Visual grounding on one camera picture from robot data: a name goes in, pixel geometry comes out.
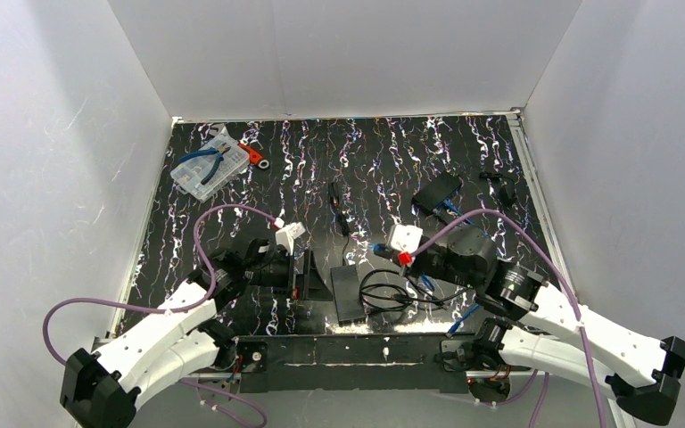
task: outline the blue-handled pliers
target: blue-handled pliers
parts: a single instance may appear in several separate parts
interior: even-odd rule
[[[192,152],[188,153],[185,156],[179,158],[180,163],[184,161],[189,161],[193,158],[198,158],[201,156],[211,156],[211,155],[216,155],[216,159],[214,159],[214,164],[211,166],[211,170],[209,171],[208,174],[206,174],[206,177],[201,180],[201,185],[206,185],[212,178],[214,178],[214,174],[217,173],[217,169],[219,169],[219,165],[222,163],[224,160],[224,153],[229,151],[229,146],[226,144],[222,144],[218,149],[215,149],[213,147],[210,147],[206,150],[199,150],[198,152]]]

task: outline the plastic storage box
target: plastic storage box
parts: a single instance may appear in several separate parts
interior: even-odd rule
[[[227,144],[230,148],[224,153],[224,160],[219,165],[214,177],[205,185],[202,185],[201,181],[211,170],[216,156],[200,156],[182,162],[172,169],[170,175],[177,183],[177,189],[180,192],[189,193],[195,196],[198,201],[205,202],[224,187],[228,181],[248,168],[248,152],[237,145],[237,141],[229,136],[227,128],[222,127],[221,131],[206,142],[200,150],[211,147],[217,148],[222,144]]]

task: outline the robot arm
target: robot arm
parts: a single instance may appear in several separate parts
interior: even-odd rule
[[[159,308],[183,307],[205,293],[184,281]],[[84,427],[128,426],[153,395],[215,364],[223,338],[204,322],[217,309],[209,299],[187,312],[151,314],[93,354],[77,350],[64,368],[62,406]]]
[[[427,239],[414,226],[396,225],[387,248],[392,254],[413,252]],[[580,327],[586,325],[595,373],[606,396],[631,415],[665,425],[673,414],[685,367],[685,341],[635,333],[578,305],[531,270],[496,256],[497,247],[477,227],[459,227],[415,259],[398,257],[410,276],[422,274],[459,285],[471,285],[476,302],[494,315],[552,334],[534,336],[511,324],[488,319],[483,340],[470,345],[472,355],[487,354],[511,366],[529,366],[591,385]]]
[[[276,232],[276,245],[255,239],[245,258],[229,250],[210,256],[219,288],[200,306],[210,288],[209,271],[192,272],[164,301],[163,314],[150,314],[120,337],[92,354],[80,349],[64,368],[60,402],[83,427],[126,427],[151,397],[200,369],[228,359],[234,334],[214,317],[249,285],[303,300],[332,300],[318,275],[310,250],[295,274],[294,239],[304,232],[291,223]]]

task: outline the black pad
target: black pad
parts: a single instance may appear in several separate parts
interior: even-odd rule
[[[329,270],[340,325],[366,319],[366,312],[359,300],[359,272],[356,265],[333,267]]]

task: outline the white wall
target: white wall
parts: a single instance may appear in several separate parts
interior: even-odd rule
[[[187,119],[507,110],[581,0],[110,0]]]
[[[525,116],[582,300],[685,339],[685,1],[585,0]]]
[[[117,299],[171,120],[106,2],[0,1],[0,426],[70,426],[55,302]],[[111,311],[69,308],[64,356]]]

